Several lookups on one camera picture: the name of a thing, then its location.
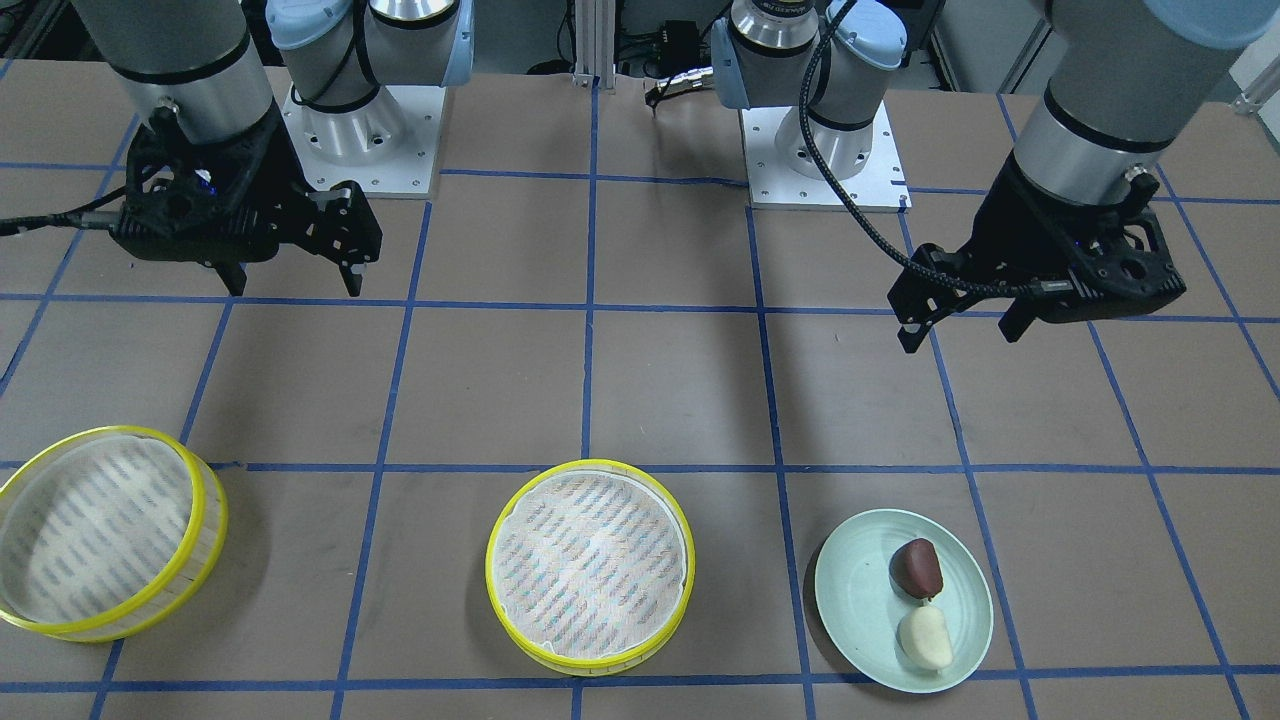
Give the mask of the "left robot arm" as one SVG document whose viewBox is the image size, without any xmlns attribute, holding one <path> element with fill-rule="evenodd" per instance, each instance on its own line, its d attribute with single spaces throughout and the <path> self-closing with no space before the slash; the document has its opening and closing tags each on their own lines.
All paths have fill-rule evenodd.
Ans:
<svg viewBox="0 0 1280 720">
<path fill-rule="evenodd" d="M 721 102 L 780 110 L 780 169 L 808 177 L 901 266 L 887 300 L 911 354 L 945 318 L 1007 299 L 1007 342 L 1036 322 L 1140 316 L 1187 283 L 1151 209 L 1155 167 L 1219 81 L 1277 24 L 1275 1 L 1034 1 L 1021 47 L 975 31 L 940 35 L 955 88 L 1030 88 L 1019 131 L 956 251 L 893 249 L 852 178 L 876 155 L 890 77 L 920 46 L 941 1 L 732 1 L 709 31 Z"/>
</svg>

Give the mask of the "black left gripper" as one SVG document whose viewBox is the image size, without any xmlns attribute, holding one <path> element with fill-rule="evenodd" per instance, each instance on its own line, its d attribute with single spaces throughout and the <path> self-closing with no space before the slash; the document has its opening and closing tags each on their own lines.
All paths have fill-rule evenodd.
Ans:
<svg viewBox="0 0 1280 720">
<path fill-rule="evenodd" d="M 1130 170 L 1120 181 L 1120 202 L 1076 205 L 1041 190 L 1007 158 L 969 241 L 955 252 L 924 243 L 911 260 L 969 284 L 1036 287 L 1016 296 L 1000 320 L 1009 342 L 1034 320 L 1064 324 L 1155 313 L 1180 299 L 1187 283 L 1149 208 L 1160 182 L 1147 170 Z M 988 299 L 910 270 L 888 291 L 908 354 L 919 350 L 937 323 Z"/>
</svg>

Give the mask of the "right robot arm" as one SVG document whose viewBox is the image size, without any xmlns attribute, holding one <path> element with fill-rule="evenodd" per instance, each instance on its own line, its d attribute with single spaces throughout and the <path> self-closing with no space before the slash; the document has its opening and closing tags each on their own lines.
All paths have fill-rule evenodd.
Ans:
<svg viewBox="0 0 1280 720">
<path fill-rule="evenodd" d="M 381 251 L 371 196 L 430 192 L 445 91 L 474 69 L 471 1 L 269 1 L 279 101 L 239 1 L 78 1 L 140 114 L 122 208 L 78 211 L 132 258 L 227 292 L 292 245 L 351 296 Z"/>
</svg>

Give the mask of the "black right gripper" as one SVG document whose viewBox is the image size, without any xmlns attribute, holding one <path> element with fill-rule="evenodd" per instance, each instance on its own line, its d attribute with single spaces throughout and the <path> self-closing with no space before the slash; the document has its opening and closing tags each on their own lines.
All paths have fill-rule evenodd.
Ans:
<svg viewBox="0 0 1280 720">
<path fill-rule="evenodd" d="M 178 106 L 157 105 L 131 141 L 125 199 L 110 231 L 118 245 L 145 261 L 207 266 L 242 297 L 246 264 L 305 237 L 300 246 L 338 268 L 348 296 L 361 295 L 383 231 L 358 182 L 311 191 L 276 105 L 214 143 L 196 143 L 179 119 Z"/>
</svg>

